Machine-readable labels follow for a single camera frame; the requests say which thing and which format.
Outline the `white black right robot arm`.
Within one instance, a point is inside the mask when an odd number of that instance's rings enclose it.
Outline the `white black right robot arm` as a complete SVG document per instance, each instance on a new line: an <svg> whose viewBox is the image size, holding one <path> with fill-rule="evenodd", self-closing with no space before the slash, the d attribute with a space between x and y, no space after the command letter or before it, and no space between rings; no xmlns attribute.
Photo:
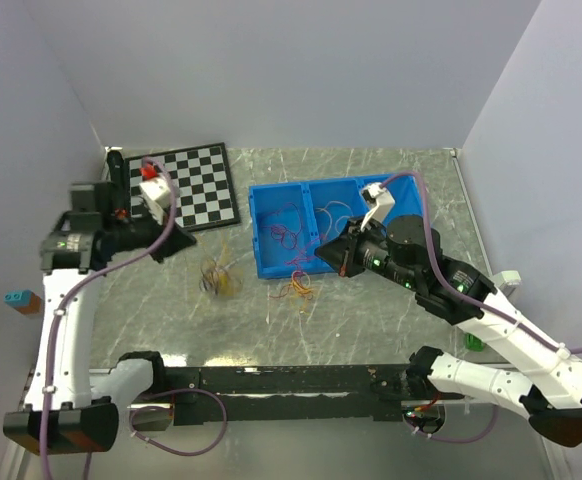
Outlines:
<svg viewBox="0 0 582 480"><path fill-rule="evenodd" d="M477 337L511 366L487 367L424 346L409 359L413 395L479 399L520 415L556 444L582 444L582 359L533 325L479 270L444 255L439 233L422 217L396 217L387 226L353 217L315 254L342 277L370 271L410 290L425 311Z"/></svg>

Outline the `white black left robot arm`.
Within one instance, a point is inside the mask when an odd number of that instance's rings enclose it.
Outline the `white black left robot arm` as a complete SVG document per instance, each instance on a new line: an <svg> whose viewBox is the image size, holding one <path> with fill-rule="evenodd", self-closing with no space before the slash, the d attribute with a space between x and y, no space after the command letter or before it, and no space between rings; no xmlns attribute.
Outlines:
<svg viewBox="0 0 582 480"><path fill-rule="evenodd" d="M117 186L74 183L71 208L40 245L43 325L34 375L22 406L3 420L3 433L34 454L105 452L113 446L120 417L138 396L164 397L168 377L157 352L123 355L98 383L89 361L97 301L110 261L136 251L161 263L195 244L175 223L172 181L159 175L140 184L148 211L136 219L115 209Z"/></svg>

